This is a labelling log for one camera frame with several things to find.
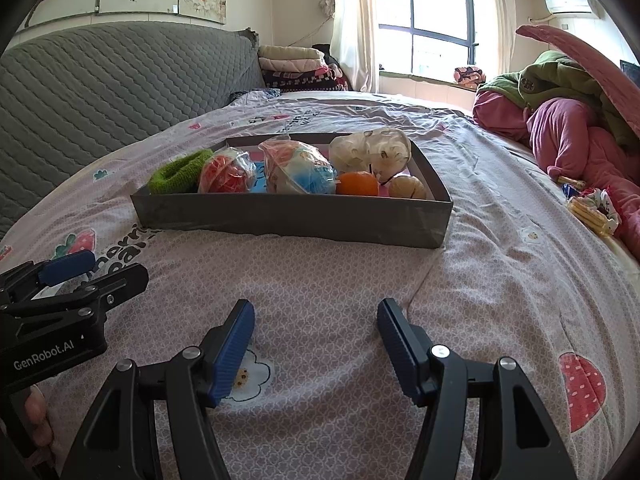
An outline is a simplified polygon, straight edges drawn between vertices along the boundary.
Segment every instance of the white plush toy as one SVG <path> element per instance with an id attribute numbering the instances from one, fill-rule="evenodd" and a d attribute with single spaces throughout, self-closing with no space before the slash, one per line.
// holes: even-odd
<path id="1" fill-rule="evenodd" d="M 384 184 L 411 160 L 411 142 L 396 128 L 335 137 L 329 144 L 329 160 L 339 173 L 370 171 Z"/>

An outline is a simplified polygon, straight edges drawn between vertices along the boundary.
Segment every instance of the stack of folded clothes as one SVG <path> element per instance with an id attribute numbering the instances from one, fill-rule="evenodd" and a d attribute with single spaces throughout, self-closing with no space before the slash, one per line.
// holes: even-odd
<path id="1" fill-rule="evenodd" d="M 262 78 L 268 88 L 282 92 L 347 90 L 346 80 L 335 64 L 314 48 L 262 46 L 258 51 Z"/>

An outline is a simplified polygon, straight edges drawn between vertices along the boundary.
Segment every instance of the wall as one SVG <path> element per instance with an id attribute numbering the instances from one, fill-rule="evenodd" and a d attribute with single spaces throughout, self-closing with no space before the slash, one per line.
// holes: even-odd
<path id="1" fill-rule="evenodd" d="M 380 77 L 381 94 L 400 94 L 438 104 L 447 104 L 471 115 L 476 93 L 465 88 L 432 84 L 404 77 Z"/>
<path id="2" fill-rule="evenodd" d="M 320 0 L 272 0 L 273 44 L 286 46 L 310 32 L 309 38 L 296 46 L 311 46 L 316 43 L 331 43 L 334 20 L 328 20 L 319 7 Z"/>
<path id="3" fill-rule="evenodd" d="M 548 16 L 545 0 L 535 0 L 534 6 L 538 13 L 537 17 Z M 638 60 L 611 17 L 599 4 L 598 10 L 601 19 L 559 17 L 549 22 L 549 25 L 558 28 L 563 28 L 564 25 L 564 30 L 589 43 L 617 66 L 620 66 L 621 59 L 638 64 Z"/>
<path id="4" fill-rule="evenodd" d="M 516 21 L 518 27 L 530 25 L 529 18 L 538 18 L 536 15 L 535 0 L 516 0 Z M 532 64 L 540 54 L 548 50 L 547 43 L 540 43 L 531 38 L 523 38 L 516 34 L 515 48 L 511 58 L 511 72 L 519 72 L 524 67 Z"/>
<path id="5" fill-rule="evenodd" d="M 179 22 L 193 23 L 194 25 L 203 25 L 205 27 L 223 28 L 225 30 L 243 30 L 247 27 L 252 28 L 260 34 L 260 42 L 262 44 L 273 43 L 273 19 L 271 16 L 271 0 L 226 0 L 226 24 L 209 22 L 207 20 L 199 20 L 197 18 L 188 18 L 187 16 L 178 16 L 175 14 L 153 14 L 153 13 L 127 13 L 127 14 L 100 14 L 78 16 L 75 18 L 67 18 L 51 23 L 44 23 L 36 27 L 27 28 L 19 32 L 9 43 L 9 47 L 19 44 L 23 41 L 36 38 L 43 34 L 49 34 L 55 30 L 63 28 L 80 27 L 81 25 L 89 25 L 91 23 L 105 22 L 126 22 L 126 21 L 160 21 L 160 22 Z"/>

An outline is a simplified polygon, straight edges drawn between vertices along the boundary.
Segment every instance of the window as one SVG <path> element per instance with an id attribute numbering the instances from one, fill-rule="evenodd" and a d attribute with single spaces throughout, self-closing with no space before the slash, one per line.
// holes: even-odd
<path id="1" fill-rule="evenodd" d="M 385 70 L 444 81 L 476 62 L 474 0 L 377 0 Z"/>

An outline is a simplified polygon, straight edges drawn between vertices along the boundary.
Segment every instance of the orange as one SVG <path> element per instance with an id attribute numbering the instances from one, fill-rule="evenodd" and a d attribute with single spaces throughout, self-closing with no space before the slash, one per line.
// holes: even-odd
<path id="1" fill-rule="evenodd" d="M 335 186 L 338 195 L 378 196 L 378 180 L 367 171 L 343 173 L 338 180 Z"/>

